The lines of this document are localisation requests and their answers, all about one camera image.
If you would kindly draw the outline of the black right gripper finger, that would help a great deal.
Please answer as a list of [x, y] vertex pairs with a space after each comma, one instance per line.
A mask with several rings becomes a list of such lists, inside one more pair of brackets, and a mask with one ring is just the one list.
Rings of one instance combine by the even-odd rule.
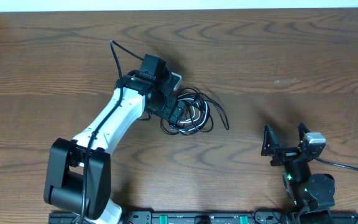
[[307, 139], [306, 134], [309, 133], [310, 130], [306, 127], [306, 125], [301, 122], [298, 125], [298, 134], [299, 134], [299, 146], [301, 146], [302, 144], [304, 144], [304, 142], [306, 142], [307, 144], [309, 143], [309, 140]]
[[269, 125], [265, 125], [261, 156], [273, 156], [278, 148], [280, 148], [280, 143], [273, 129]]

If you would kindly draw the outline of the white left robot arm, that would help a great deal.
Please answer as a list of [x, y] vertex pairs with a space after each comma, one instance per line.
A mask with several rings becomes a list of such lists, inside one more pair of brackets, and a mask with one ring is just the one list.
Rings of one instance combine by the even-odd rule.
[[184, 104], [172, 95], [181, 75], [166, 61], [145, 55], [138, 70], [121, 75], [113, 96], [96, 119], [73, 139], [51, 146], [44, 201], [76, 214], [76, 223], [118, 223], [123, 209], [110, 198], [111, 156], [129, 127], [144, 112], [171, 124], [182, 117]]

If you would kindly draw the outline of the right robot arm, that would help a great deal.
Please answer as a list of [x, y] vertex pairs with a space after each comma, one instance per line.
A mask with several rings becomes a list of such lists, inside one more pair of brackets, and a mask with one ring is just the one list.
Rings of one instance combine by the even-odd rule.
[[271, 166], [283, 166], [283, 183], [295, 206], [282, 217], [283, 223], [332, 223], [329, 209], [335, 205], [335, 181], [329, 174], [312, 174], [309, 162], [316, 160], [326, 146], [326, 138], [298, 125], [296, 147], [282, 147], [273, 129], [264, 126], [262, 156], [270, 156]]

